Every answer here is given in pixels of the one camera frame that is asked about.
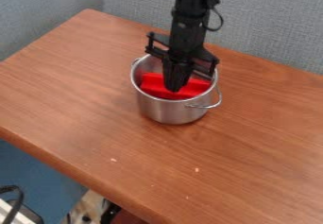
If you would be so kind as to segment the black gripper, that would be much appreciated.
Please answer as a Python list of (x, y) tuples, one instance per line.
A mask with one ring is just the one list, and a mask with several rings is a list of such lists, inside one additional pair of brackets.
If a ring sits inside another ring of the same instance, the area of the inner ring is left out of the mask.
[(219, 30), (209, 27), (210, 14), (210, 9), (201, 15), (175, 11), (170, 34), (149, 34), (146, 51), (162, 60), (165, 85), (173, 92), (187, 85), (194, 73), (206, 78), (215, 74), (219, 58), (205, 47), (207, 32)]

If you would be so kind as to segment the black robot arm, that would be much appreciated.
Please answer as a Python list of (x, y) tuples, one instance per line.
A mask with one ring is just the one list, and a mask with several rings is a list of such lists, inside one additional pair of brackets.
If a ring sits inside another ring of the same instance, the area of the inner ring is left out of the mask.
[(193, 73), (211, 78), (219, 58), (205, 48), (206, 34), (223, 27), (221, 0), (174, 0), (171, 33), (149, 34), (146, 52), (162, 60), (165, 86), (178, 92)]

